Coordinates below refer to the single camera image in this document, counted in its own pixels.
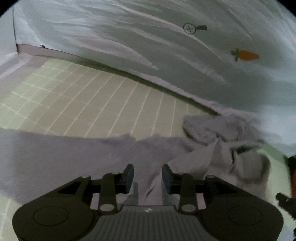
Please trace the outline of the grey garment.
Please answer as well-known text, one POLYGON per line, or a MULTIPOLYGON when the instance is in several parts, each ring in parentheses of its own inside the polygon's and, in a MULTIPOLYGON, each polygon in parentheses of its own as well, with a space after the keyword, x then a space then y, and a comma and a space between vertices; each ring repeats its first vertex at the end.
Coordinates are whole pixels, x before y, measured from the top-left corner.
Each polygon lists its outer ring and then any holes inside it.
POLYGON ((134 166, 137 194, 133 204, 170 205, 162 166, 196 179, 214 175, 264 198, 269 159, 257 152, 254 128, 234 115, 186 116, 185 137, 130 135, 77 138, 1 130, 1 193, 25 204, 79 176, 94 179, 134 166))

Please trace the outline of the white printed storage bag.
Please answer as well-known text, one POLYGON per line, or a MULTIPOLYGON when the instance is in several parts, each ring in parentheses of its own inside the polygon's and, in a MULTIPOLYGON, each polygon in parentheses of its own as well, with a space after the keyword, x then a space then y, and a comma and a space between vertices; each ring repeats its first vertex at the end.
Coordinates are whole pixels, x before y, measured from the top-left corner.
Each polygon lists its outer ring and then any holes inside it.
POLYGON ((295 143, 295 16, 278 1, 17 1, 16 42, 167 83, 295 143))

